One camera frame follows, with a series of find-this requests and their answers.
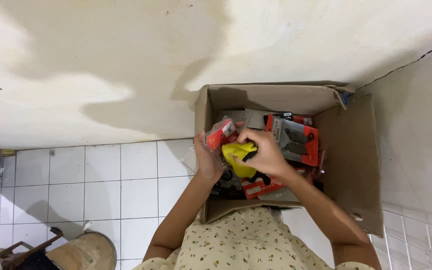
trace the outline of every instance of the barcode sticker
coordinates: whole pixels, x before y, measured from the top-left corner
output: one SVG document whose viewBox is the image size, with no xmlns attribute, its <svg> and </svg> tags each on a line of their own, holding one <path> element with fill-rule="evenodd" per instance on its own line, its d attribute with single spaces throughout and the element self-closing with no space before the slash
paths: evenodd
<svg viewBox="0 0 432 270">
<path fill-rule="evenodd" d="M 279 136 L 281 134 L 281 124 L 283 120 L 279 118 L 273 118 L 273 135 L 276 137 L 276 143 L 279 143 Z"/>
<path fill-rule="evenodd" d="M 224 136 L 228 137 L 231 133 L 233 133 L 236 130 L 236 128 L 233 125 L 232 121 L 229 121 L 224 127 L 223 127 L 223 133 Z"/>
<path fill-rule="evenodd" d="M 250 195 L 250 194 L 253 194 L 253 193 L 256 193 L 256 192 L 260 192 L 260 191 L 261 191 L 261 187 L 260 186 L 255 186 L 255 187 L 247 189 L 246 193 L 248 195 Z"/>
<path fill-rule="evenodd" d="M 306 126 L 312 126 L 313 125 L 313 121 L 311 120 L 311 118 L 304 118 L 304 125 Z"/>
</svg>

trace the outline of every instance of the person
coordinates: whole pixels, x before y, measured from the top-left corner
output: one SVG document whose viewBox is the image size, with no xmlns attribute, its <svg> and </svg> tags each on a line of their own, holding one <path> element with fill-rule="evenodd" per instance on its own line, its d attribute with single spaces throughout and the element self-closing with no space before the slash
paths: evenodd
<svg viewBox="0 0 432 270">
<path fill-rule="evenodd" d="M 223 170 L 194 137 L 199 169 L 154 233 L 143 262 L 135 270 L 328 270 L 331 269 L 266 207 L 251 207 L 201 224 L 197 214 Z M 329 239 L 337 270 L 381 270 L 368 235 L 326 195 L 312 186 L 281 155 L 270 132 L 243 129 L 237 143 L 252 140 L 257 154 L 245 162 L 274 175 L 306 208 Z"/>
</svg>

